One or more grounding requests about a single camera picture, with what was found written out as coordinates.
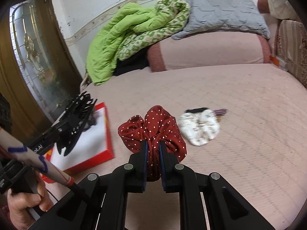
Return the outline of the person's left hand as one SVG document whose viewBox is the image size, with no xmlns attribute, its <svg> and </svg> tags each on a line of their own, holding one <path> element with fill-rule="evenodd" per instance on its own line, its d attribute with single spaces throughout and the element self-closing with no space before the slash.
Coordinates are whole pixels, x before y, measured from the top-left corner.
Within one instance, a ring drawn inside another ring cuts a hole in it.
<svg viewBox="0 0 307 230">
<path fill-rule="evenodd" d="M 29 229 L 35 223 L 35 219 L 27 211 L 28 208 L 39 206 L 42 211 L 47 212 L 54 205 L 45 183 L 37 171 L 35 172 L 35 179 L 37 181 L 37 194 L 14 193 L 11 188 L 7 192 L 9 217 L 16 229 Z"/>
</svg>

